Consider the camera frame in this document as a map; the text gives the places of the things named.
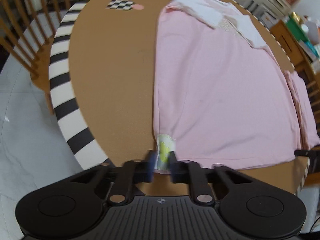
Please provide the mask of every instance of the striped border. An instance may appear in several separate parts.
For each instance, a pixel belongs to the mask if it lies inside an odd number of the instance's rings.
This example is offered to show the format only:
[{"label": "striped border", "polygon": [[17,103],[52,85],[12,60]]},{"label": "striped border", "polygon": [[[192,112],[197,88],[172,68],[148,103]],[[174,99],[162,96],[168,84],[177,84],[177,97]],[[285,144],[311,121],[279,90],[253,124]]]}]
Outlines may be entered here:
[{"label": "striped border", "polygon": [[310,159],[308,158],[308,163],[307,163],[307,167],[306,167],[306,169],[305,169],[305,171],[304,171],[303,178],[301,179],[301,182],[300,182],[300,184],[299,184],[299,186],[298,186],[298,188],[297,188],[297,190],[296,190],[296,193],[295,193],[296,196],[298,195],[298,193],[299,193],[299,192],[302,190],[302,188],[303,188],[304,182],[305,182],[305,180],[306,180],[306,178],[307,178],[307,176],[308,176],[309,167],[310,167]]},{"label": "striped border", "polygon": [[66,13],[54,36],[51,47],[50,93],[61,132],[81,167],[86,170],[108,156],[93,137],[79,109],[69,73],[69,44],[72,28],[81,10],[90,0],[78,0]]}]

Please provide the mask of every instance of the round table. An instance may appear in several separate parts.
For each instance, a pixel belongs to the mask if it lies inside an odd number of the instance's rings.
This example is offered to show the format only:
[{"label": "round table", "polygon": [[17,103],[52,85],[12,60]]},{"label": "round table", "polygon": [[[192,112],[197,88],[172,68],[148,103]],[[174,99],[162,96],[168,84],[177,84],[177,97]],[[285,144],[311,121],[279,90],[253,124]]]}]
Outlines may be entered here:
[{"label": "round table", "polygon": [[[156,148],[152,110],[157,19],[170,0],[132,0],[145,8],[128,11],[106,9],[110,1],[77,1],[57,29],[51,50],[52,104],[63,136],[84,169],[108,157],[121,166]],[[249,14],[281,69],[293,71],[280,44],[256,17],[233,0],[221,1]],[[243,172],[294,193],[307,166],[307,158],[299,157]],[[167,194],[186,193],[185,185],[171,185],[167,176],[156,175],[155,181],[141,187],[158,194],[155,185],[164,183]],[[145,187],[152,187],[151,192]]]}]

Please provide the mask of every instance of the white cloth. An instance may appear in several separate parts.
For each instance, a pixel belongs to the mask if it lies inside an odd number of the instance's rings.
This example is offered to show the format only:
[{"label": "white cloth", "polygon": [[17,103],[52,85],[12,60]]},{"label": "white cloth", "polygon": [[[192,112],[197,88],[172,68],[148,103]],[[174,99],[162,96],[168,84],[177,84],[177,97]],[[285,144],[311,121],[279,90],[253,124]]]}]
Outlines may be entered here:
[{"label": "white cloth", "polygon": [[251,22],[233,4],[219,0],[173,0],[181,10],[196,17],[212,28],[218,28],[224,20],[229,21],[253,48],[265,48],[267,44]]}]

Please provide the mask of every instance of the marble floor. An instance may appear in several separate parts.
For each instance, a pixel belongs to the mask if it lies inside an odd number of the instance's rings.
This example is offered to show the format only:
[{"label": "marble floor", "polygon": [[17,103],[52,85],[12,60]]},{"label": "marble floor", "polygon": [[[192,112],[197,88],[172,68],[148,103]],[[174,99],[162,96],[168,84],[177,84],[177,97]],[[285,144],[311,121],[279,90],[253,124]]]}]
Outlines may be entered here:
[{"label": "marble floor", "polygon": [[[51,17],[57,27],[56,15]],[[40,21],[51,35],[44,15]],[[14,210],[25,194],[81,170],[56,117],[49,114],[43,92],[10,55],[0,74],[0,240],[23,237]]]}]

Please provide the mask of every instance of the circular pad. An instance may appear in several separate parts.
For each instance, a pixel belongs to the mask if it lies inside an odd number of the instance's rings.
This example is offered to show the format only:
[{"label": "circular pad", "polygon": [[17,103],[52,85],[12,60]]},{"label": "circular pad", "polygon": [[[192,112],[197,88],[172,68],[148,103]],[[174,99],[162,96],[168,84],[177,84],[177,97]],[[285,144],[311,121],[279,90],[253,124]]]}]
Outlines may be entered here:
[{"label": "circular pad", "polygon": [[274,197],[257,196],[247,201],[247,208],[260,217],[275,217],[283,211],[283,204]]},{"label": "circular pad", "polygon": [[219,213],[236,231],[262,239],[298,234],[307,215],[295,195],[254,182],[231,187],[220,202]]},{"label": "circular pad", "polygon": [[102,215],[102,201],[86,184],[66,182],[24,196],[16,207],[21,230],[35,238],[71,238]]}]

